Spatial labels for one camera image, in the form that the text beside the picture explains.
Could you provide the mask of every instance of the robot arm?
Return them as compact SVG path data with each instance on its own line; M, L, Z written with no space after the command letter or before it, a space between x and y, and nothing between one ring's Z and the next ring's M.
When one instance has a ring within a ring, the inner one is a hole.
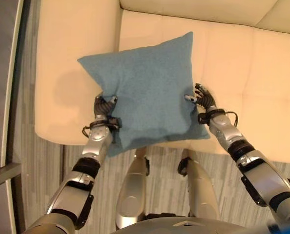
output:
M95 121L83 128L88 142L81 157L52 197L46 215L38 219L26 234L72 234L84 226L94 198L95 177L113 140L112 132L119 129L118 119L110 116L116 103L117 97L109 102L100 95L96 97Z
M259 206L269 206L278 223L290 221L290 184L275 166L246 140L231 124L223 109L216 107L210 92L202 85L195 86L197 97L185 99L203 106L206 113L198 116L200 124L207 124L220 145L231 155L241 180L252 199Z

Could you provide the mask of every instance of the sofa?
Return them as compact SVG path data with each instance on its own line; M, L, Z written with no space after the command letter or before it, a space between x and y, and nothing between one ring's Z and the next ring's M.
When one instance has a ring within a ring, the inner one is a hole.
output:
M268 159L290 162L290 0L42 0L39 21L38 136L86 143L81 130L94 120L102 90L78 58L192 31L193 83L206 86L219 108L237 112L238 128ZM210 135L158 145L226 154Z

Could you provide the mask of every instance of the metal frame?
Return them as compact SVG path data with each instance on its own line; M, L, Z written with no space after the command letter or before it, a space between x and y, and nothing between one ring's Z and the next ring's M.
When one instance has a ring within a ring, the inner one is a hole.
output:
M9 163L0 168L0 184L4 183L8 179L12 179L21 173L21 164Z

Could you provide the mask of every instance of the pillow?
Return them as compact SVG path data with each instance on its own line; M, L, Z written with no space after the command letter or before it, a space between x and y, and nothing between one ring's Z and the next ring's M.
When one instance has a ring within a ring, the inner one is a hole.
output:
M185 139L206 139L192 94L193 33L156 46L78 59L102 87L103 96L117 95L112 116L121 119L109 156L147 145Z

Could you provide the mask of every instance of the floor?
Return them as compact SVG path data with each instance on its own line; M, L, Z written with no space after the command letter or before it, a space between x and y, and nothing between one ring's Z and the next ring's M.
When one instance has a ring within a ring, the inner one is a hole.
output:
M80 155L79 146L61 146L34 133L34 85L40 1L31 1L21 67L16 114L14 159L22 163L22 191L25 223L28 227L44 214L50 197L63 176ZM149 147L150 175L147 178L146 211L188 214L186 178L177 174L182 150ZM93 207L79 233L108 234L115 230L116 199L134 151L108 158L94 186ZM221 219L245 227L272 219L268 208L255 205L247 194L240 173L229 156L197 152L198 161L208 171L217 194ZM275 163L290 177L290 164Z

